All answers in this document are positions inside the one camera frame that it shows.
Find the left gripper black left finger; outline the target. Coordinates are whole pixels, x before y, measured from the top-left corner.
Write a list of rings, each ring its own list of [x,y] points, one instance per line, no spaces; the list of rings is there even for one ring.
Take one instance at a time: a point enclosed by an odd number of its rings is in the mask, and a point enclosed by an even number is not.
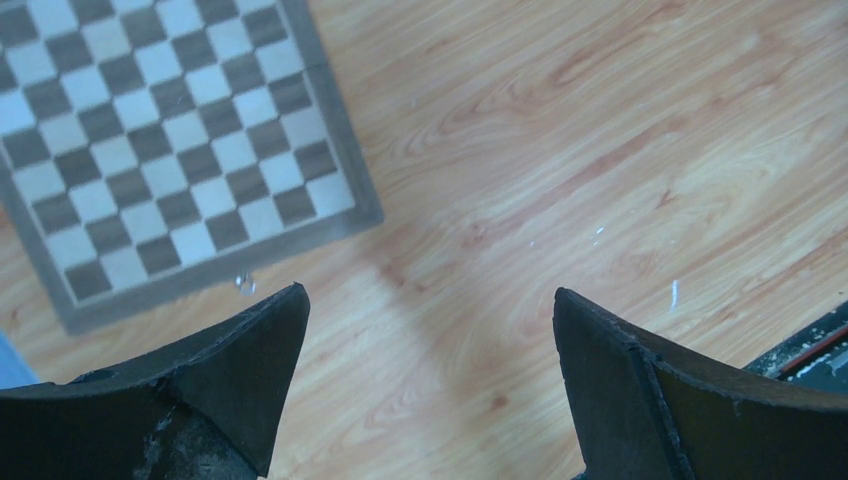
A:
[[[290,285],[133,359],[1,393],[5,479],[268,475],[310,300]]]

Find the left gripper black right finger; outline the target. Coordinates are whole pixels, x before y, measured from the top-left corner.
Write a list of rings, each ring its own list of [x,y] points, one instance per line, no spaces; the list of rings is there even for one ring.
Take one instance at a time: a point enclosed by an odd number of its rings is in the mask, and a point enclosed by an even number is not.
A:
[[[555,294],[553,332],[589,479],[843,479],[847,398],[739,369]]]

